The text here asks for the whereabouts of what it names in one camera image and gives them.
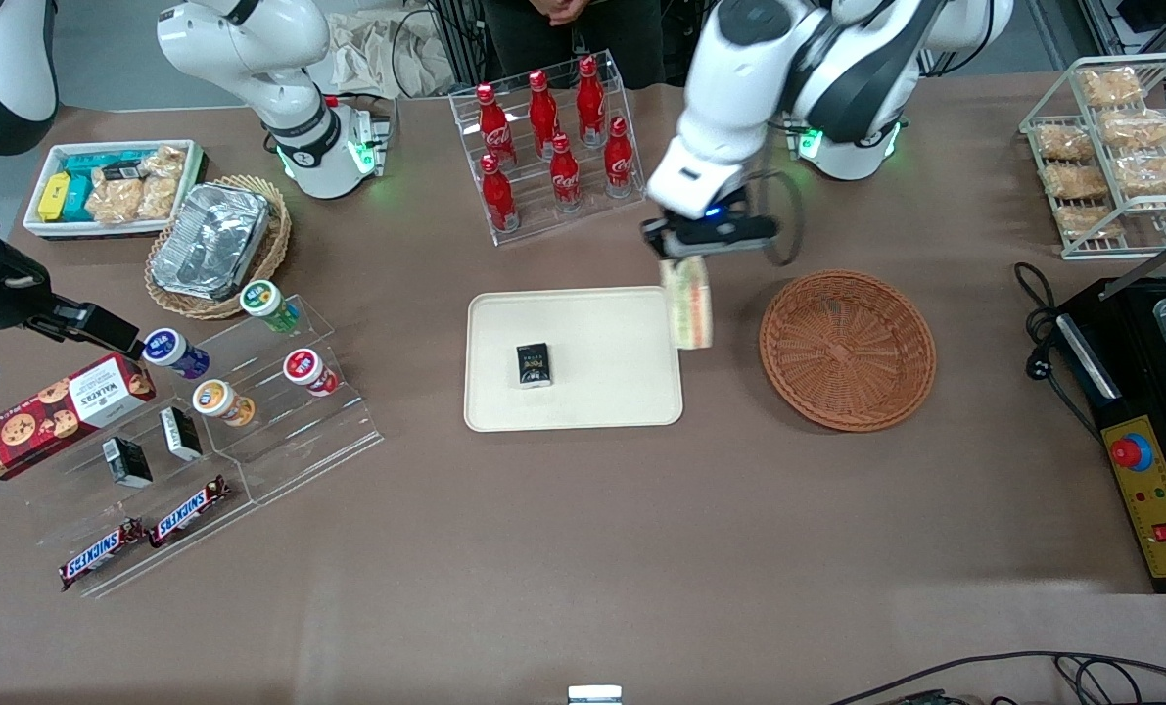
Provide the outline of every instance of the wicker basket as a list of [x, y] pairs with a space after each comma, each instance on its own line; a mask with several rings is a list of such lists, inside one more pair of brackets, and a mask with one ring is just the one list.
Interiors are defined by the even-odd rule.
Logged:
[[[287, 211], [282, 192], [264, 178], [247, 177], [246, 175], [222, 177], [212, 183], [245, 188], [269, 199], [269, 228], [266, 230], [265, 237], [260, 240], [260, 248], [257, 249], [257, 255], [252, 259], [252, 266], [247, 268], [251, 273], [247, 281], [269, 279], [274, 269], [278, 269], [278, 265], [281, 265], [282, 260], [287, 258], [287, 241], [290, 240], [290, 213]], [[174, 220], [170, 219], [166, 228], [161, 231], [161, 235], [156, 238], [156, 244], [153, 244], [152, 253], [148, 254], [148, 266], [143, 269], [143, 280], [148, 282], [148, 294], [152, 295], [153, 301], [160, 303], [167, 311], [204, 322], [215, 322], [218, 318], [229, 318], [238, 313], [240, 310], [238, 296], [225, 301], [210, 301], [198, 298], [198, 296], [166, 291], [152, 281], [152, 260], [156, 258], [156, 253], [161, 251], [161, 246], [166, 244], [173, 230]]]
[[824, 426], [868, 432], [930, 394], [935, 340], [908, 298], [863, 273], [828, 269], [784, 287], [760, 323], [774, 389]]

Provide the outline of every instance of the snack jar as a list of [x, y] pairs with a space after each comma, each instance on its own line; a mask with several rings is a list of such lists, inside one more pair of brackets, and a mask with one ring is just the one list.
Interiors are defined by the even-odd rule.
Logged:
[[274, 333], [290, 333], [300, 320], [300, 311], [266, 279], [247, 282], [239, 296], [239, 304], [248, 316], [260, 318]]
[[339, 387], [339, 376], [309, 347], [301, 347], [287, 355], [282, 362], [282, 374], [293, 383], [307, 388], [312, 396], [326, 396]]
[[192, 407], [205, 416], [225, 421], [226, 425], [243, 426], [257, 415], [255, 402], [234, 393], [229, 383], [211, 379], [195, 388]]
[[208, 352], [188, 343], [183, 334], [171, 327], [162, 327], [148, 334], [143, 345], [143, 358], [152, 365], [169, 367], [184, 379], [195, 379], [208, 372]]

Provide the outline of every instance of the coca-cola bottle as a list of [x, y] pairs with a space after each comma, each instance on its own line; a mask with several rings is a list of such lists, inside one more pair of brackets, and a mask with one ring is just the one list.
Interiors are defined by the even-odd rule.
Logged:
[[631, 139], [626, 136], [626, 118], [614, 117], [609, 124], [609, 143], [604, 146], [604, 172], [609, 183], [604, 184], [610, 198], [631, 196]]
[[483, 200], [487, 204], [491, 226], [497, 232], [512, 232], [520, 226], [517, 218], [517, 206], [512, 202], [512, 185], [508, 177], [500, 174], [500, 160], [494, 155], [483, 155], [479, 160], [483, 167]]
[[529, 71], [529, 126], [534, 131], [534, 153], [546, 162], [553, 160], [553, 135], [560, 128], [556, 120], [556, 99], [547, 92], [547, 75], [540, 69]]
[[553, 175], [553, 196], [556, 197], [556, 209], [563, 213], [573, 213], [583, 204], [583, 190], [578, 184], [578, 163], [570, 154], [570, 139], [563, 132], [553, 138], [553, 163], [547, 167]]
[[578, 59], [578, 139], [591, 149], [604, 144], [604, 86], [595, 72], [592, 55]]
[[512, 148], [512, 132], [504, 110], [497, 104], [497, 90], [489, 83], [480, 83], [475, 90], [479, 98], [479, 129], [487, 143], [487, 151], [497, 156], [501, 164], [517, 165], [517, 153]]

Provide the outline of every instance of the brown table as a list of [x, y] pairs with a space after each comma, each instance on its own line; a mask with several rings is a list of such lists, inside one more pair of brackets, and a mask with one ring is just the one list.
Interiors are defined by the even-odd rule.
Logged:
[[[64, 111], [51, 142], [192, 138], [211, 175], [279, 183], [296, 220], [281, 284], [335, 324], [387, 440], [98, 601], [59, 593], [58, 557], [0, 503], [0, 704], [547, 704], [577, 683], [623, 684], [638, 705], [829, 702], [968, 653], [1166, 664], [1166, 597], [1147, 590], [1105, 460], [1023, 374], [1031, 303], [1011, 265], [1038, 263], [1061, 297], [1125, 268], [1053, 255], [1013, 138], [1052, 80], [928, 80], [873, 178], [788, 167], [808, 202], [801, 259], [711, 260], [717, 344], [681, 357], [680, 423], [493, 436], [461, 417], [470, 298], [653, 284], [635, 227], [653, 204], [496, 249], [444, 101], [403, 106], [387, 177], [336, 202], [288, 183], [244, 108]], [[633, 103], [651, 169], [681, 93]], [[143, 329], [220, 327], [149, 301], [148, 241], [19, 228], [14, 242], [58, 291]], [[936, 336], [935, 389], [895, 429], [828, 432], [763, 376], [766, 301], [828, 267], [899, 287]], [[97, 353], [0, 333], [0, 408]], [[1067, 697], [1042, 661], [927, 685]]]

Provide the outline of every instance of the person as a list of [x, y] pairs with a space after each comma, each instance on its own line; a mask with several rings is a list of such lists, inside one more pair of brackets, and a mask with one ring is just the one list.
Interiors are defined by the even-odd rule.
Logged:
[[483, 0], [505, 76], [569, 62], [573, 28], [592, 52], [607, 49], [627, 89], [665, 82], [660, 0]]

